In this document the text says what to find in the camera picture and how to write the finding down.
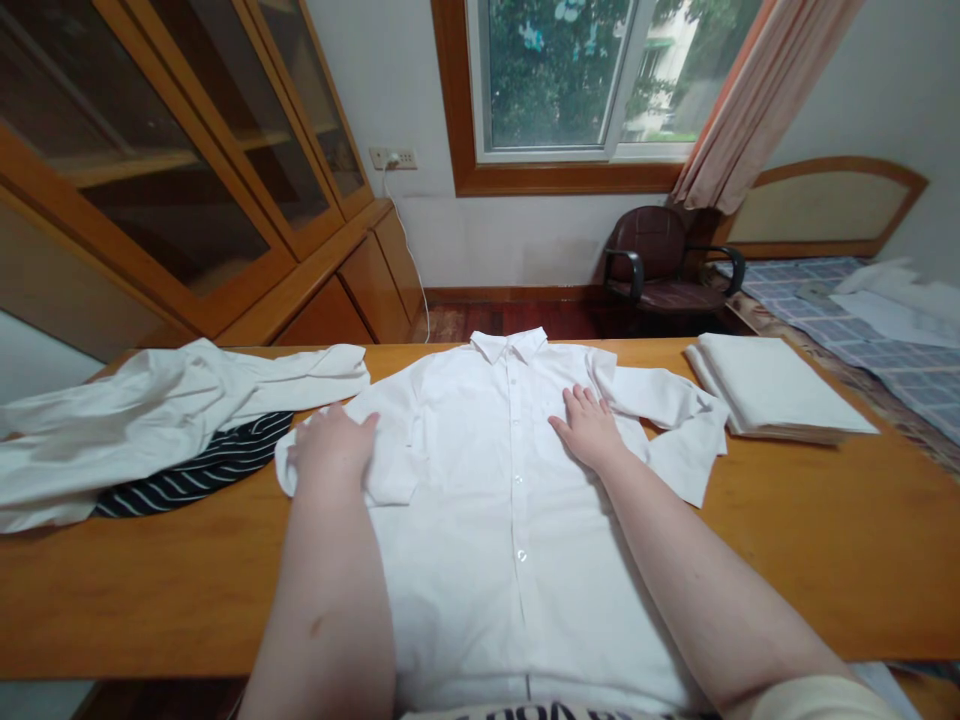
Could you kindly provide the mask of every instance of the stack of folded towels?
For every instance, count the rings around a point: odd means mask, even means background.
[[[779,338],[705,333],[685,351],[734,435],[839,445],[877,430]]]

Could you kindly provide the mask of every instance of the window frame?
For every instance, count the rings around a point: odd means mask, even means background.
[[[431,0],[431,5],[457,197],[667,193],[676,185],[682,160],[477,162],[467,0]]]
[[[475,124],[483,112],[483,99],[476,100],[471,87],[482,83],[482,70],[471,67],[470,34],[474,33],[474,47],[479,43],[478,28],[471,27],[470,7],[476,0],[431,0],[440,84],[443,91],[450,159],[457,197],[487,197],[498,195],[590,195],[590,194],[663,194],[675,187],[689,155],[697,143],[621,143],[619,128],[623,125],[625,101],[622,93],[629,93],[633,83],[619,82],[616,97],[608,119],[606,144],[589,150],[568,149],[546,152],[516,153],[498,151],[496,162],[483,161],[483,138]],[[743,47],[734,61],[726,83],[717,99],[714,111],[707,121],[701,138],[716,117],[733,81],[743,66],[763,26],[773,0],[764,0],[753,27],[747,33]],[[628,43],[617,73],[628,77],[636,73],[642,62],[645,37],[653,15],[654,2],[637,0]]]

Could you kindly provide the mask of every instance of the shirt sleeve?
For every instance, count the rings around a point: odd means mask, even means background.
[[[835,676],[789,680],[724,713],[724,720],[901,720],[860,683]]]
[[[713,462],[727,452],[727,404],[668,370],[604,368],[609,361],[598,361],[597,385],[618,415],[627,447],[677,495],[702,507]],[[641,417],[668,432],[648,441],[636,422]]]
[[[432,355],[421,358],[362,390],[347,403],[347,415],[363,422],[371,413],[380,413],[374,439],[373,457],[364,476],[368,505],[408,505],[422,475],[424,462],[423,422],[420,391]],[[293,496],[296,467],[289,462],[289,448],[296,428],[277,443],[277,476],[287,495]]]

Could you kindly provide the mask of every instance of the hand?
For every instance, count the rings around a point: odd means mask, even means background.
[[[600,465],[626,451],[606,400],[597,402],[590,388],[574,385],[572,392],[564,389],[563,402],[567,422],[556,416],[549,421],[577,460],[600,472]]]
[[[380,413],[358,425],[334,403],[326,413],[317,411],[309,422],[297,427],[291,454],[300,482],[355,483],[360,487],[363,470],[373,455],[373,435]]]

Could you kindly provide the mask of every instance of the window glass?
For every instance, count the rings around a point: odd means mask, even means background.
[[[481,4],[487,150],[602,145],[631,7],[631,0]]]
[[[317,142],[344,197],[363,187],[363,175],[320,65],[307,18],[296,0],[258,0],[267,27],[313,124]]]
[[[330,203],[233,6],[152,4],[290,225],[298,230],[326,212]]]
[[[695,142],[763,0],[658,0],[621,142]]]
[[[196,295],[269,245],[86,0],[0,0],[0,121]]]

